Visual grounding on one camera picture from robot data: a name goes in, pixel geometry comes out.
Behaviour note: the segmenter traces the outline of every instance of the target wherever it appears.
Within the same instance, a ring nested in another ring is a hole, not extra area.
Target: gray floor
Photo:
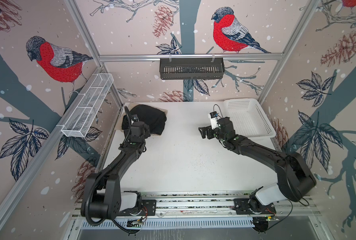
[[[283,222],[258,234],[252,228],[195,228],[170,230],[142,230],[136,236],[128,236],[121,230],[81,230],[78,240],[317,240],[308,217],[288,217]]]

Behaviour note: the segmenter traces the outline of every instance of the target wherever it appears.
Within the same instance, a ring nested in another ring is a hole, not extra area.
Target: white wire mesh basket
[[[86,137],[113,81],[111,74],[97,74],[61,130],[66,137]]]
[[[275,137],[276,132],[256,99],[240,98],[223,102],[236,134],[251,140]]]

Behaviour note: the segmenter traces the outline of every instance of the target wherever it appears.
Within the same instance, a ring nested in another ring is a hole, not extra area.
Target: black cloth
[[[137,115],[139,121],[146,123],[150,127],[150,133],[161,135],[165,129],[166,114],[159,109],[147,106],[137,105],[130,110],[132,115]],[[129,123],[127,116],[123,116],[122,129],[128,129]]]

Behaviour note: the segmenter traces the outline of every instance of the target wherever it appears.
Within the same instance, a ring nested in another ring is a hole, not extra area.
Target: white tabletop
[[[168,110],[167,121],[161,136],[146,139],[147,151],[123,176],[121,191],[216,193],[255,190],[277,182],[269,167],[226,150],[215,138],[202,139],[198,127],[210,125],[207,114],[214,104],[225,115],[223,102],[142,104]],[[115,132],[104,167],[118,156],[124,138],[123,132]],[[269,138],[256,142],[274,149]]]

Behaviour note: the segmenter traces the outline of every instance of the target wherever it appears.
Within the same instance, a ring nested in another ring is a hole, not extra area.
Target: pine cone illustration
[[[160,102],[188,102],[189,98],[181,91],[173,90],[172,92],[163,93],[161,98],[158,98]]]
[[[78,203],[79,199],[82,199],[83,192],[85,188],[85,182],[90,173],[95,171],[95,167],[91,165],[88,161],[84,161],[78,169],[77,179],[75,180],[76,185],[71,189],[74,192],[73,196],[77,199],[74,205]]]
[[[279,119],[276,119],[277,121],[275,122],[275,120],[273,121],[271,119],[271,124],[275,129],[276,132],[276,140],[279,143],[280,148],[282,148],[286,142],[288,141],[288,134],[287,134],[287,130],[285,127],[282,126],[281,123],[279,123]]]
[[[173,13],[170,8],[162,5],[155,11],[154,18],[153,34],[159,38],[161,35],[164,36],[173,25]]]
[[[16,24],[22,25],[18,10],[22,8],[12,0],[0,0],[0,31],[10,31]]]
[[[339,38],[332,48],[329,48],[320,59],[320,65],[327,64],[328,67],[347,62],[356,53],[356,31]]]

